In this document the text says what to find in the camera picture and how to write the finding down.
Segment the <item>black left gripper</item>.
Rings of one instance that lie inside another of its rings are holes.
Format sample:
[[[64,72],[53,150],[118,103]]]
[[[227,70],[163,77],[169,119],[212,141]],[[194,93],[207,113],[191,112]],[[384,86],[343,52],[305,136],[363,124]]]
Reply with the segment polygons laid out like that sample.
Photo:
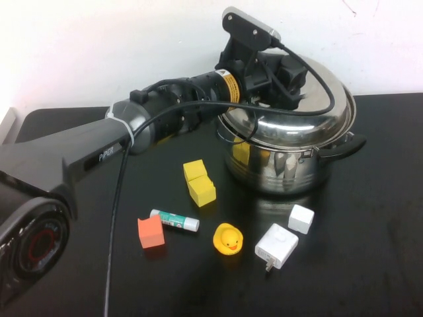
[[[276,108],[298,108],[302,97],[290,92],[305,85],[308,70],[290,55],[264,52],[275,43],[275,38],[228,39],[215,65],[215,100],[238,104],[271,89]],[[271,78],[279,62],[279,79]]]

